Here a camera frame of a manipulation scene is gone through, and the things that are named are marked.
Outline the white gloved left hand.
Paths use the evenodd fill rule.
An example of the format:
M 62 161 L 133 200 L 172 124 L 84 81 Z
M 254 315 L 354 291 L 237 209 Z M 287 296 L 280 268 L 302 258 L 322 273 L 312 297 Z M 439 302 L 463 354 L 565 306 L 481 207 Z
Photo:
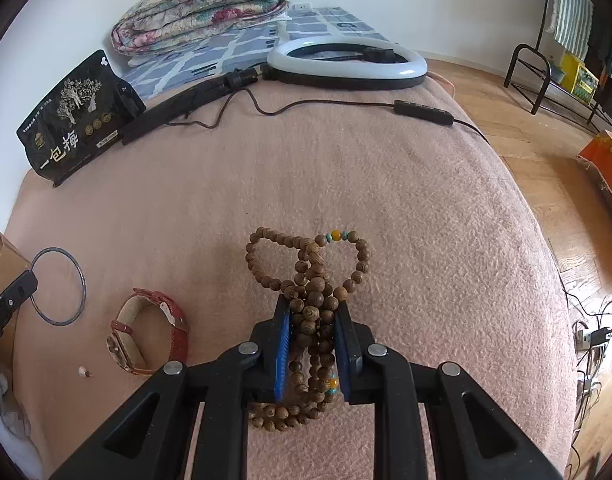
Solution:
M 0 440 L 26 440 L 30 437 L 30 423 L 12 392 L 5 372 L 0 372 Z

